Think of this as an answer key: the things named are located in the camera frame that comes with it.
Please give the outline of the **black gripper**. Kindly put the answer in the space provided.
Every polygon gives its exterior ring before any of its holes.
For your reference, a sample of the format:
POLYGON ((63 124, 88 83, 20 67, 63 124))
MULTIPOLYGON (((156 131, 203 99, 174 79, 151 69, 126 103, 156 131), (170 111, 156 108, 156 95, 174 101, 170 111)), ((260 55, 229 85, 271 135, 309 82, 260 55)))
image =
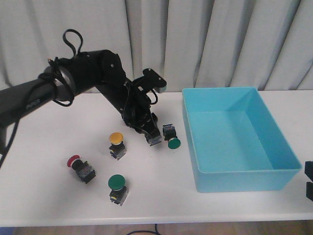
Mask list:
POLYGON ((305 162, 305 174, 310 179, 309 182, 306 182, 306 197, 308 199, 313 198, 313 162, 305 162))
POLYGON ((140 134, 145 134, 150 146, 161 143, 157 117, 150 110, 145 94, 139 94, 133 83, 126 79, 121 86, 105 82, 97 86, 100 93, 121 114, 125 124, 140 134))

